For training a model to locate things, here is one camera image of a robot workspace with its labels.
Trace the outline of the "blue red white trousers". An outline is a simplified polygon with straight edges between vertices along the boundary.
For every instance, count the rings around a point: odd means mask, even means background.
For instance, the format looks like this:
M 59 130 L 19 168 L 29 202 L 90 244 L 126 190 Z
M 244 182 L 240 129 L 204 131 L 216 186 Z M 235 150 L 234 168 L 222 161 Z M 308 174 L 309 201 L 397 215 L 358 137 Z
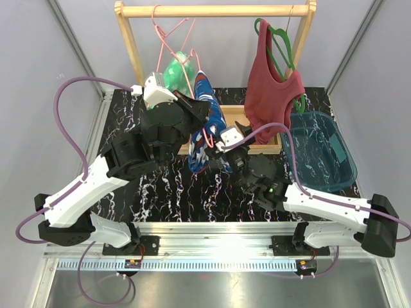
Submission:
M 217 150 L 216 144 L 220 133 L 227 128 L 220 104 L 206 74 L 199 70 L 195 77 L 194 95 L 197 101 L 211 104 L 207 123 L 191 135 L 189 142 L 188 166 L 192 173 L 201 173 L 211 160 L 216 160 L 225 172 L 232 173 L 229 163 L 222 157 L 212 158 L 206 150 Z

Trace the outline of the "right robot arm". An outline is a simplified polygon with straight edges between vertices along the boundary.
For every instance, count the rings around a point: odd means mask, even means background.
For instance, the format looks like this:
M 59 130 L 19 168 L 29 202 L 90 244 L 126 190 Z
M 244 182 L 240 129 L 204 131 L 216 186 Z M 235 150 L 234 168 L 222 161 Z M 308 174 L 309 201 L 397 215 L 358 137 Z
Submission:
M 328 246 L 360 246 L 378 257 L 396 254 L 399 217 L 386 196 L 348 198 L 279 178 L 273 161 L 263 154 L 249 156 L 250 127 L 237 123 L 218 133 L 216 148 L 236 175 L 245 194 L 265 210 L 299 212 L 326 219 L 298 223 L 283 253 L 306 254 Z

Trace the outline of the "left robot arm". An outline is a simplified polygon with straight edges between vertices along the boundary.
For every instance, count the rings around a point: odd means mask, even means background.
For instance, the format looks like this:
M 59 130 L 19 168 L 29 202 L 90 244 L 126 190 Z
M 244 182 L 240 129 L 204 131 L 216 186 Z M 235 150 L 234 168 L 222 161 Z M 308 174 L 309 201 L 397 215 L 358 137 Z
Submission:
M 104 196 L 140 176 L 152 173 L 175 158 L 190 136 L 205 126 L 211 104 L 179 91 L 175 99 L 144 111 L 140 123 L 107 144 L 86 171 L 53 195 L 35 197 L 44 213 L 39 237 L 59 246 L 87 240 L 108 244 L 125 255 L 135 253 L 141 233 L 133 223 L 111 221 L 90 208 Z

